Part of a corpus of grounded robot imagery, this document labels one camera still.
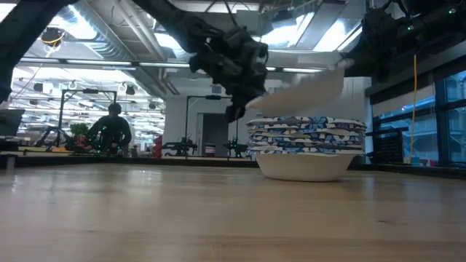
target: wooden table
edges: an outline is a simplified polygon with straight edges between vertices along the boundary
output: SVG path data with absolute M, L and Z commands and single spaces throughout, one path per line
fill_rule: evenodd
M 0 261 L 466 261 L 466 182 L 95 164 L 0 176 Z

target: person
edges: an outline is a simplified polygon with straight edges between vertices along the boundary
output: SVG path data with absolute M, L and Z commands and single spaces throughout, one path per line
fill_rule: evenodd
M 136 139 L 136 130 L 134 129 L 134 126 L 130 123 L 128 123 L 130 125 L 130 131 L 131 131 L 131 141 L 130 143 L 128 143 L 127 146 L 125 146 L 123 148 L 123 156 L 124 157 L 129 157 L 129 156 L 132 156 L 133 153 L 132 153 L 132 150 L 134 149 L 134 142 L 135 142 L 135 139 Z
M 119 116 L 122 107 L 117 103 L 112 103 L 108 107 L 108 116 L 102 116 L 89 129 L 88 140 L 93 142 L 100 132 L 98 150 L 116 155 L 127 146 L 132 138 L 128 122 Z

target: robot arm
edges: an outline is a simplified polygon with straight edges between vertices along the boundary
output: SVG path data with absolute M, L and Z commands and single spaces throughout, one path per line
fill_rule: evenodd
M 1 23 L 1 101 L 11 93 L 12 70 L 18 61 L 57 12 L 76 1 L 22 0 Z M 195 54 L 189 61 L 192 72 L 202 69 L 232 96 L 232 106 L 226 110 L 229 122 L 242 117 L 246 103 L 266 92 L 268 46 L 254 41 L 245 28 L 236 25 L 223 32 L 168 0 L 134 2 L 155 17 L 185 51 Z
M 191 71 L 202 69 L 214 84 L 232 96 L 226 109 L 229 122 L 242 117 L 245 105 L 263 95 L 267 76 L 268 46 L 254 41 L 235 24 L 223 32 L 168 0 L 133 0 L 159 21 L 181 47 L 195 54 Z M 406 3 L 406 17 L 391 18 L 383 8 L 372 9 L 363 18 L 358 45 L 341 54 L 354 64 L 345 76 L 388 76 L 391 62 L 454 34 L 466 39 L 465 0 L 391 0 Z M 13 68 L 57 12 L 77 0 L 22 0 L 0 24 L 0 101 L 11 93 Z

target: white bowl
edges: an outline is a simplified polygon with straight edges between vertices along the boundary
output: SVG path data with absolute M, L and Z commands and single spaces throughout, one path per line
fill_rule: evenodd
M 328 182 L 340 180 L 353 157 L 353 154 L 257 154 L 256 160 L 268 178 Z

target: red object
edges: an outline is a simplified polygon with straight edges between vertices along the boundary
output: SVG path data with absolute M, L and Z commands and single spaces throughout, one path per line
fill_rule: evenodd
M 152 148 L 152 156 L 155 158 L 162 157 L 162 136 L 154 139 L 154 147 Z

